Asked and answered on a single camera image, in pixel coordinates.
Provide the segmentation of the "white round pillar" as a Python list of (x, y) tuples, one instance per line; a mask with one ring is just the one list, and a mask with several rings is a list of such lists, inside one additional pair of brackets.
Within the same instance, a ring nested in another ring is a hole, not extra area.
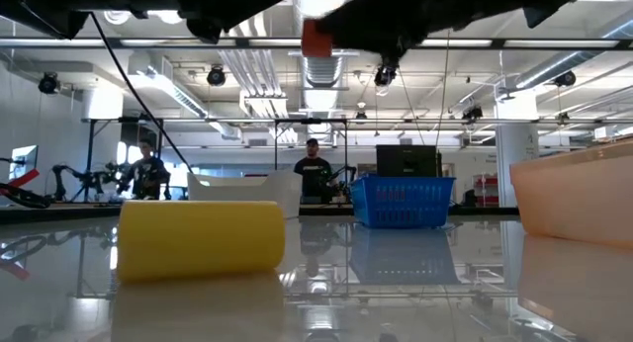
[(501, 208), (515, 208), (517, 200), (510, 180), (512, 164), (531, 160), (539, 154), (536, 95), (531, 90), (513, 93), (510, 99), (497, 100), (498, 120), (521, 120), (521, 123), (499, 124), (496, 127), (497, 191)]

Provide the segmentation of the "white-screen monitor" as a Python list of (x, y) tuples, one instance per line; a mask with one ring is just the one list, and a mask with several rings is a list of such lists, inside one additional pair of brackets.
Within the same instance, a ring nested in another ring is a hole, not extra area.
[(35, 169), (37, 167), (38, 151), (39, 147), (37, 145), (13, 148), (8, 179), (18, 179)]

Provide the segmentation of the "orange plastic tray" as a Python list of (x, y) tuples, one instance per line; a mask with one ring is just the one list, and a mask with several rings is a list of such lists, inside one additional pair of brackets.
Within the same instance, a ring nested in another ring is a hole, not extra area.
[(510, 166), (532, 235), (633, 249), (633, 139)]

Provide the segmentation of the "blue plastic basket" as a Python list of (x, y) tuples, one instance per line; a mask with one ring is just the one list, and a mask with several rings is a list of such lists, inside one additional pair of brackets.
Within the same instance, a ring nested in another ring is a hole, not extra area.
[(355, 219), (369, 228), (443, 226), (454, 182), (452, 177), (361, 177), (350, 188)]

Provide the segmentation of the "red storage shelf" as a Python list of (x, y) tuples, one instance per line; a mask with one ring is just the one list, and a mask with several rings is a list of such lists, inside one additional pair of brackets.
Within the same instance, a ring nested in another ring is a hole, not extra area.
[(473, 177), (476, 205), (480, 208), (497, 208), (499, 205), (496, 174), (480, 174)]

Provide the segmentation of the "large silver ribbed duct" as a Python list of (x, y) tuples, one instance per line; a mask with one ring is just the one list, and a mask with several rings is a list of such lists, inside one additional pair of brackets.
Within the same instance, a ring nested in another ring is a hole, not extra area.
[[(324, 16), (347, 0), (293, 0), (295, 25), (300, 34), (303, 21)], [(305, 57), (300, 59), (303, 104), (311, 112), (330, 112), (338, 98), (342, 82), (343, 57)]]

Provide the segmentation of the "person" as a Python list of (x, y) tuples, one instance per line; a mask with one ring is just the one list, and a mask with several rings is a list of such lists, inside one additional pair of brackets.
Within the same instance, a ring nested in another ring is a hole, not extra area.
[(319, 156), (319, 144), (315, 138), (306, 143), (306, 156), (299, 160), (294, 172), (302, 176), (302, 203), (327, 204), (332, 198), (332, 169), (328, 161)]
[(135, 161), (123, 174), (117, 193), (121, 194), (130, 187), (133, 181), (132, 195), (136, 200), (158, 200), (163, 184), (167, 184), (170, 173), (164, 162), (153, 155), (153, 145), (149, 139), (143, 138), (138, 143), (141, 159)]

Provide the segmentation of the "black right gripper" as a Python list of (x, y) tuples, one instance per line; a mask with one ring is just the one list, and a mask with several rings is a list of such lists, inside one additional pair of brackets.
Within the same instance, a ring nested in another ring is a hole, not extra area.
[(493, 4), (494, 0), (350, 0), (318, 18), (316, 34), (330, 47), (401, 57), (432, 33), (459, 32), (487, 17)]

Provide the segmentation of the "yellow cylinder block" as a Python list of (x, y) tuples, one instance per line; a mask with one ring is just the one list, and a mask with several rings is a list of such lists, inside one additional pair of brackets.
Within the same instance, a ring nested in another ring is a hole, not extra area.
[(118, 224), (123, 284), (273, 271), (285, 252), (274, 202), (129, 201)]

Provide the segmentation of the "red bar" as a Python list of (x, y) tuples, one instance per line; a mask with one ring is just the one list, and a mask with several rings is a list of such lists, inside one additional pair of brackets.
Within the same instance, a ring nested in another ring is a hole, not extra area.
[(36, 179), (39, 175), (40, 172), (37, 169), (32, 169), (21, 177), (11, 180), (8, 183), (8, 186), (11, 188), (21, 188), (22, 186)]

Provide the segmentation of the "small red block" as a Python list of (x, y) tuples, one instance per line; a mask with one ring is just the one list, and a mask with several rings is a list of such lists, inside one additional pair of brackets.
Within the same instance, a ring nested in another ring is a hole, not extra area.
[(332, 37), (317, 28), (316, 19), (305, 19), (301, 39), (302, 54), (306, 57), (330, 57)]

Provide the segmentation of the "silver round ventilation duct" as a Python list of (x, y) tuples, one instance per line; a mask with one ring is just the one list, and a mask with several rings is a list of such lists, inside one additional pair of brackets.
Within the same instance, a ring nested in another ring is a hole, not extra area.
[[(633, 39), (633, 10), (590, 33), (597, 39)], [(601, 55), (603, 50), (561, 51), (514, 78), (511, 90), (525, 90), (556, 78)]]

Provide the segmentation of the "white rectangular duct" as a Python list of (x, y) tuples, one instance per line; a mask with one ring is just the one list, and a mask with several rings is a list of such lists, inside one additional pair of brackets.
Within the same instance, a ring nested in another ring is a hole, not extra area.
[(135, 51), (129, 58), (128, 78), (141, 98), (148, 96), (152, 105), (175, 106), (185, 117), (204, 120), (223, 138), (242, 140), (239, 128), (212, 121), (216, 115), (173, 78), (173, 64), (166, 57), (152, 57), (147, 51)]

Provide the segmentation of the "white plastic bin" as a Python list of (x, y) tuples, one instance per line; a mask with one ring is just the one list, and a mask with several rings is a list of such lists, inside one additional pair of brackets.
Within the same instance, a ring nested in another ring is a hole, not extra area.
[(302, 176), (292, 170), (265, 177), (213, 177), (187, 174), (190, 201), (274, 202), (284, 218), (300, 215)]

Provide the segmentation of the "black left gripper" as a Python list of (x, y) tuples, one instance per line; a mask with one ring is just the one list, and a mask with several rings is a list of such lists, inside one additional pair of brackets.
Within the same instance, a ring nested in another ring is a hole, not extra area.
[(283, 0), (177, 0), (179, 16), (192, 35), (217, 43), (222, 33)]

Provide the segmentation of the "black monitor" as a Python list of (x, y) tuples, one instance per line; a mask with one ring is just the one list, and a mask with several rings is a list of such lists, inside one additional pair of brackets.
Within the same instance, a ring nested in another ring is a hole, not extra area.
[(441, 156), (431, 145), (377, 145), (376, 161), (381, 177), (441, 176)]

